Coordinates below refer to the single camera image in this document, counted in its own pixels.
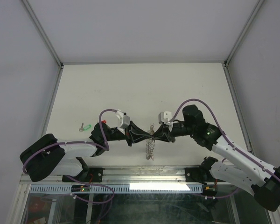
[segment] small key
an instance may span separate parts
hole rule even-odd
[[[84,125],[84,123],[82,123],[82,126],[79,128],[80,132],[84,131],[83,125]]]

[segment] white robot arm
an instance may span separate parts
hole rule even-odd
[[[203,103],[213,115],[216,125],[206,123],[202,112],[195,105],[183,108],[184,121],[175,120],[181,107],[189,101]],[[102,113],[112,111],[119,118],[119,124],[110,128],[101,122]],[[215,158],[208,157],[200,168],[209,172],[215,179],[229,182],[254,196],[264,208],[275,211],[280,205],[280,166],[263,162],[254,155],[241,149],[222,131],[211,109],[201,100],[185,101],[171,117],[170,112],[159,115],[161,126],[154,133],[138,128],[130,118],[119,110],[108,109],[99,116],[91,136],[86,140],[66,142],[46,134],[26,149],[20,159],[23,171],[37,182],[48,175],[70,175],[84,182],[88,167],[82,157],[99,156],[109,150],[108,141],[126,140],[128,146],[145,139],[175,142],[176,137],[190,136],[198,145],[213,151],[233,166],[227,166]]]

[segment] glass panel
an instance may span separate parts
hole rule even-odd
[[[217,196],[224,196],[233,192],[235,187],[217,185],[217,189]],[[105,201],[111,196],[105,193],[78,193],[76,194],[86,200],[97,202]],[[239,191],[234,198],[241,223],[269,224],[265,210],[249,194]],[[205,200],[201,195],[174,191],[162,194],[115,194],[113,200],[106,204],[90,204],[74,200],[70,195],[30,193],[26,211],[22,224],[236,223],[229,198]]]
[[[234,200],[241,223],[270,224],[266,210],[254,200],[252,195],[242,190],[235,194]]]

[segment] white ceiling panel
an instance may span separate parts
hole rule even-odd
[[[225,60],[257,0],[30,0],[64,63]]]

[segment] white board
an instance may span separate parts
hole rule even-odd
[[[104,109],[120,109],[141,129],[159,127],[158,114],[175,113],[186,99],[205,101],[216,114],[225,132],[241,147],[245,142],[220,63],[174,64],[96,64],[65,65],[50,116],[47,133],[66,140],[90,136],[98,115]],[[209,123],[210,113],[196,103]],[[177,117],[183,120],[182,113]],[[104,114],[107,125],[115,127],[112,112]],[[92,128],[79,132],[81,124]],[[125,141],[110,142],[110,151],[84,158],[88,165],[101,166],[176,166],[199,165],[205,156],[220,156],[197,145],[190,137],[175,143],[157,141],[154,161],[146,159],[146,142],[129,147]]]

